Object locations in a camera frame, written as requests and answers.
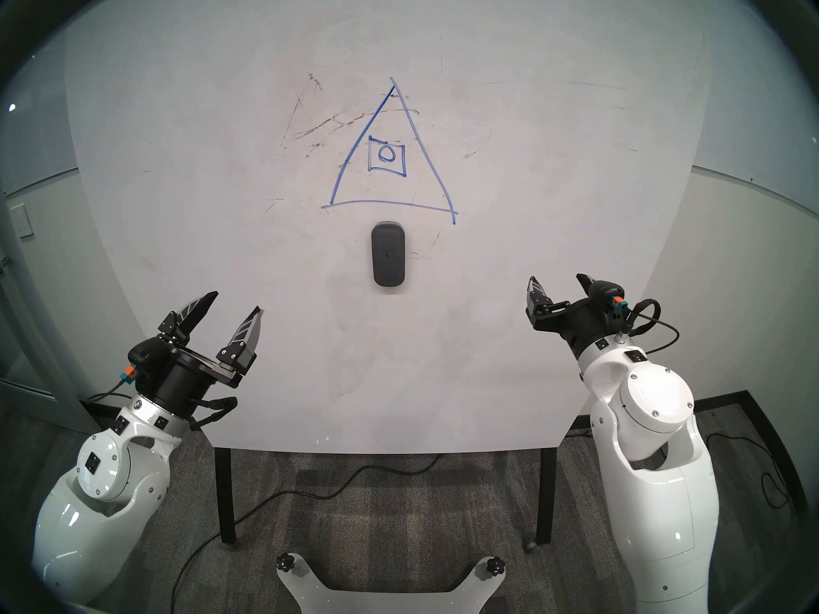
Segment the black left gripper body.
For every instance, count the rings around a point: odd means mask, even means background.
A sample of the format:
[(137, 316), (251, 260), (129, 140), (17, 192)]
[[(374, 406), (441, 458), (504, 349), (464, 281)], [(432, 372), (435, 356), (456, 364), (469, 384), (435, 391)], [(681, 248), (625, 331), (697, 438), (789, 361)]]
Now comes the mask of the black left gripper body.
[(217, 383), (236, 389), (247, 373), (225, 369), (219, 362), (174, 345), (162, 336), (158, 340), (168, 349), (165, 365), (155, 380), (154, 405), (185, 421), (195, 421), (193, 414), (198, 407), (213, 411), (204, 421), (219, 421), (237, 407), (236, 396), (205, 400), (206, 393)]

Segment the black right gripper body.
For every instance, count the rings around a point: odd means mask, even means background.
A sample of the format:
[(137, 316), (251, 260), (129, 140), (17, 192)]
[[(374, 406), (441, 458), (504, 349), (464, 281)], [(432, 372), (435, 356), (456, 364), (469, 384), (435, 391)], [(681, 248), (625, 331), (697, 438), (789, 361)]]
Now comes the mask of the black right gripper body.
[(590, 300), (534, 307), (535, 330), (558, 334), (567, 343), (574, 358), (580, 358), (586, 348), (604, 337), (620, 332), (624, 323), (623, 313), (608, 308), (599, 310)]

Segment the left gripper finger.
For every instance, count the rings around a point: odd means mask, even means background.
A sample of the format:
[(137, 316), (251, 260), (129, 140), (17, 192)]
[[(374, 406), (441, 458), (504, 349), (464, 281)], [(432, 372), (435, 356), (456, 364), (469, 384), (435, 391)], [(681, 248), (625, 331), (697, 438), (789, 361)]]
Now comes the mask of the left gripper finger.
[(159, 326), (160, 335), (174, 345), (187, 345), (193, 329), (206, 316), (218, 295), (218, 291), (211, 291), (190, 301), (179, 311), (170, 311)]
[(247, 373), (256, 360), (256, 347), (260, 337), (260, 322), (264, 311), (256, 306), (240, 324), (227, 346), (218, 354), (217, 360), (225, 369)]

